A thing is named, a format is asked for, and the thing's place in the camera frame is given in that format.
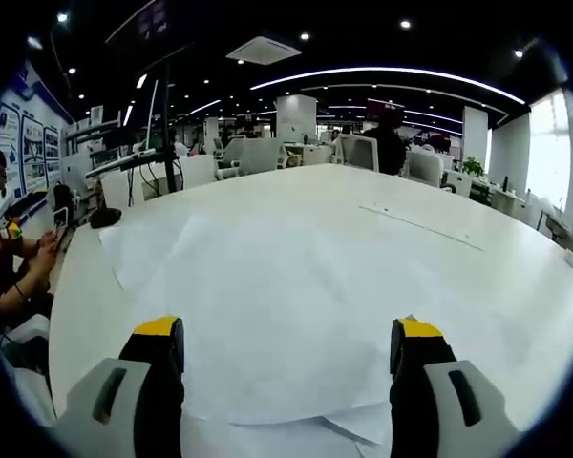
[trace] potted plant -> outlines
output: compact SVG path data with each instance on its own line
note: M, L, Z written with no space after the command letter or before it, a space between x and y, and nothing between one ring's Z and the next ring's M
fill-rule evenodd
M462 171L473 177L481 177L484 175L484 168L474 157L467 157L467 160L462 164Z

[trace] desk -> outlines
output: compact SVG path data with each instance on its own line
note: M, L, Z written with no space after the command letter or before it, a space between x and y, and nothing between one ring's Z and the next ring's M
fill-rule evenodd
M185 206L226 221L249 211L306 217L340 239L411 247L412 259L434 276L429 280L437 285L435 296L458 295L464 307L427 309L416 288L410 293L415 301L395 303L403 279L369 271L365 263L356 268L378 278L395 314L411 310L441 329L455 354L471 360L503 393L507 414L519 428L531 427L543 414L573 363L573 270L563 250L468 199L400 177L326 164L150 200L126 209L119 224ZM425 247L422 253L418 245ZM49 359L58 415L73 385L100 360L118 355L134 328L133 303L117 284L97 231L79 228L53 303ZM455 326L461 315L483 320Z

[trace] hand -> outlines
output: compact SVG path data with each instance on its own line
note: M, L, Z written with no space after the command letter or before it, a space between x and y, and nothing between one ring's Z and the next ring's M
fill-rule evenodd
M56 232L49 230L42 235L42 237L40 238L39 244L40 244L40 246L47 246L47 245L51 245L56 240L57 240Z
M38 254L31 261L30 269L49 275L57 261L54 250L55 242L38 248Z

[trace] black ceiling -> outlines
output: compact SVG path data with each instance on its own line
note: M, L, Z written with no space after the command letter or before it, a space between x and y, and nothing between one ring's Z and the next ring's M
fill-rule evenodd
M174 83L170 88L170 105L174 105L171 119L216 99L222 103L191 118L242 114L247 110L264 112L273 109L277 96L299 93L305 88L317 88L302 94L317 97L319 110L352 119L365 111L328 107L365 106L368 98L375 98L392 100L414 112L461 119L467 104L486 110L493 124L527 110L509 98L476 86L411 73L338 73L249 90L256 84L297 73L345 67L405 67L450 73L489 84L528 103L558 84L548 48L539 39L535 26L540 21L517 13L506 15L504 8L489 8L489 4L447 8L367 1L360 6L349 3L337 8L335 3L299 0L284 4L157 0L144 10L143 18L154 14L159 18L155 27L161 31L154 30L145 39L136 18L106 43L127 18L148 3L149 0L71 2L62 7L69 14L68 22L55 21L51 30L55 52L48 31L41 37L44 50L31 52L32 63L74 118L84 117L85 111L100 104L112 116L135 100L130 122L133 126L145 124L153 82L162 68L162 63L153 63L170 53L174 55L163 62L170 63L170 81ZM409 30L399 27L402 19L412 23ZM307 42L299 38L303 31L310 34ZM276 39L302 53L270 66L238 65L225 58L257 35ZM523 59L514 56L515 49L526 49ZM55 54L64 73L70 67L77 72L62 73ZM136 83L143 73L149 73L149 77L137 90ZM431 93L387 86L429 89ZM466 97L479 105L437 92ZM85 98L79 100L79 94L85 94ZM414 122L435 121L437 127L460 131L460 126L451 121L417 114L407 116Z

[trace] smartphone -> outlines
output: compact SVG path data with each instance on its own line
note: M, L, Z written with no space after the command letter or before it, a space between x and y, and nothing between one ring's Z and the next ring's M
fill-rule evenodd
M57 234L55 251L59 251L61 242L68 232L68 207L60 208L53 213L54 231Z

